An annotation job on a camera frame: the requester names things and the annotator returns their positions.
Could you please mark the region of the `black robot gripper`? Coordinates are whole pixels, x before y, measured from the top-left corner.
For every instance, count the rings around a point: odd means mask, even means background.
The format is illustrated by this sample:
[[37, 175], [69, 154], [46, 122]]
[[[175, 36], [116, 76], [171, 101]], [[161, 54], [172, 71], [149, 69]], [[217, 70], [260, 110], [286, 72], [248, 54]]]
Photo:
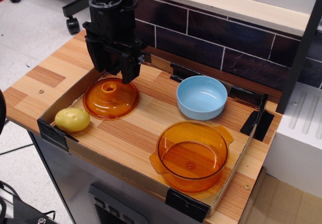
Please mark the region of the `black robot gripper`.
[[83, 23], [86, 45], [95, 69], [106, 68], [107, 53], [120, 56], [122, 83], [139, 76], [143, 42], [134, 34], [138, 0], [89, 0], [91, 21]]

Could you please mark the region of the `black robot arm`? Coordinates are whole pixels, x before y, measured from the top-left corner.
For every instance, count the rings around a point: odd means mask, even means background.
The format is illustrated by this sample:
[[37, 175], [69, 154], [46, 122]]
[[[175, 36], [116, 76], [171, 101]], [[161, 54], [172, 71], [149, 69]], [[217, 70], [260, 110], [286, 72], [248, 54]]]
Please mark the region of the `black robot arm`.
[[129, 84], [140, 73], [144, 43], [134, 34], [138, 0], [89, 0], [91, 21], [83, 23], [86, 44], [95, 69], [121, 73]]

